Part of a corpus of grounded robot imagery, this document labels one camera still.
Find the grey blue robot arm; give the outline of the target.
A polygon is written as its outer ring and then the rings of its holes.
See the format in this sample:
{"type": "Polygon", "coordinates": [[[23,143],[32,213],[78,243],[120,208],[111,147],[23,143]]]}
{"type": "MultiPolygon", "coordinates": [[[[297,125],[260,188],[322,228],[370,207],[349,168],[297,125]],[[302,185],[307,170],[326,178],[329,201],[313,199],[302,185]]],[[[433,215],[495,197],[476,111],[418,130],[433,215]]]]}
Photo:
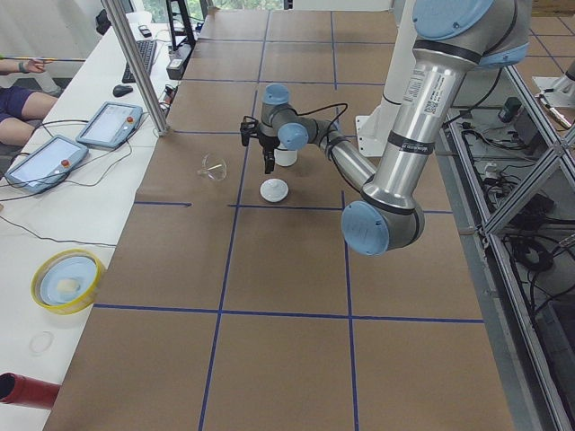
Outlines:
{"type": "Polygon", "coordinates": [[[529,1],[418,1],[411,20],[415,59],[383,155],[373,165],[334,123],[300,115],[283,84],[270,84],[261,117],[244,121],[242,143],[258,139],[265,171],[280,145],[295,151],[317,145],[361,195],[341,217],[346,243],[376,256],[418,240],[425,219],[413,197],[438,131],[466,74],[476,67],[514,65],[526,55],[532,16],[529,1]]]}

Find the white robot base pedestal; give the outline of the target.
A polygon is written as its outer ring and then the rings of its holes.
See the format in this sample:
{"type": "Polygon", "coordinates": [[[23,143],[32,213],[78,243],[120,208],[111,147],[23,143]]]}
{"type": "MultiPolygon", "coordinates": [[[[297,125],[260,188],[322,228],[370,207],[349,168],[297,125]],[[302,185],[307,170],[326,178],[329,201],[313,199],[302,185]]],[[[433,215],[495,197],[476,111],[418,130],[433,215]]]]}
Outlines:
{"type": "Polygon", "coordinates": [[[392,1],[398,34],[382,99],[369,116],[356,116],[358,149],[367,157],[379,157],[383,154],[415,67],[415,58],[412,54],[412,47],[417,38],[412,21],[414,5],[414,0],[392,1]]]}

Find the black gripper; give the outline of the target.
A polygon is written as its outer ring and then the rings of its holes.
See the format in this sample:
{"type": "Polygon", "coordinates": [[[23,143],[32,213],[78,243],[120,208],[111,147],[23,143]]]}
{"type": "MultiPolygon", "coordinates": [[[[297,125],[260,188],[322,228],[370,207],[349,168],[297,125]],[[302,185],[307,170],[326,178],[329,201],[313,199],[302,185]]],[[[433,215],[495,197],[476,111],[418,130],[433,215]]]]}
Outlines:
{"type": "Polygon", "coordinates": [[[264,173],[271,174],[275,168],[274,151],[279,147],[279,139],[276,136],[268,136],[263,132],[259,132],[258,140],[264,157],[264,173]]]}

